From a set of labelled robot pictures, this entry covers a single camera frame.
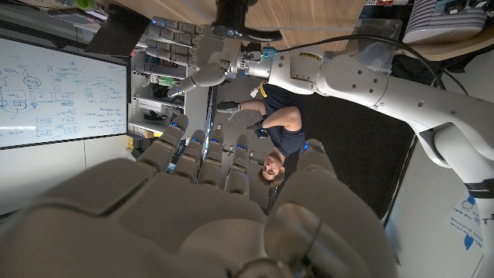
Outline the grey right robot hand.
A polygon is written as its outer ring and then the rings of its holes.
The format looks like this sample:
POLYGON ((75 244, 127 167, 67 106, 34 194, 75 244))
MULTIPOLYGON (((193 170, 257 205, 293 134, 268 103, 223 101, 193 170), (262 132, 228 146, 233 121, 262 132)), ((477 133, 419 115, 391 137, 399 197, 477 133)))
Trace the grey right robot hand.
POLYGON ((249 199, 248 141, 222 177, 221 131, 195 131, 167 167, 188 118, 136 160, 62 182, 1 229, 3 277, 394 277, 380 219, 337 179, 311 139, 269 214, 249 199))

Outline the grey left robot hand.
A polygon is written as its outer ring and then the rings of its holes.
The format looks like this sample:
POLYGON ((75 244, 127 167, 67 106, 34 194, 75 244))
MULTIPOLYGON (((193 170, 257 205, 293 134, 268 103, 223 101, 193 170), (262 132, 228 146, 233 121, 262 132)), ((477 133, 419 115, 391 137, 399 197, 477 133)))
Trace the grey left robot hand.
POLYGON ((146 54, 192 71, 167 95, 184 95, 196 87, 216 86, 237 73, 241 42, 221 38, 209 25, 153 17, 148 28, 146 54))

